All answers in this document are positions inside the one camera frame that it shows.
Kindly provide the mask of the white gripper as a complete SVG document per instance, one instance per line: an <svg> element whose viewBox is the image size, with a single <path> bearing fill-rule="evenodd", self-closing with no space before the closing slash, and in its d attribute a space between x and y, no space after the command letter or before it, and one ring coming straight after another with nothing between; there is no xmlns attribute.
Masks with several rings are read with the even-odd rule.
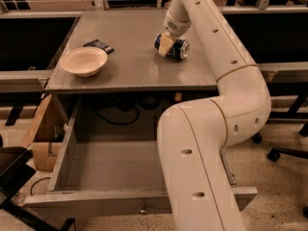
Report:
<svg viewBox="0 0 308 231"><path fill-rule="evenodd" d="M174 45L176 38L184 35L191 27L191 20L186 12L167 11L164 19L164 25L167 32L161 34L159 45L159 55L165 57Z"/></svg>

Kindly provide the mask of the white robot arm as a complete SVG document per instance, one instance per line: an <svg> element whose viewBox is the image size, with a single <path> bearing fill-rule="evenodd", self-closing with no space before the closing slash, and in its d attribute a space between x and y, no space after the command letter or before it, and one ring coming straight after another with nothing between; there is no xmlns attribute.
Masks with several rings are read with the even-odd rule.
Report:
<svg viewBox="0 0 308 231"><path fill-rule="evenodd" d="M175 104L161 115L157 144L177 231L246 231L219 155L267 122L271 101L259 67L213 0L171 0L160 55L193 28L218 96Z"/></svg>

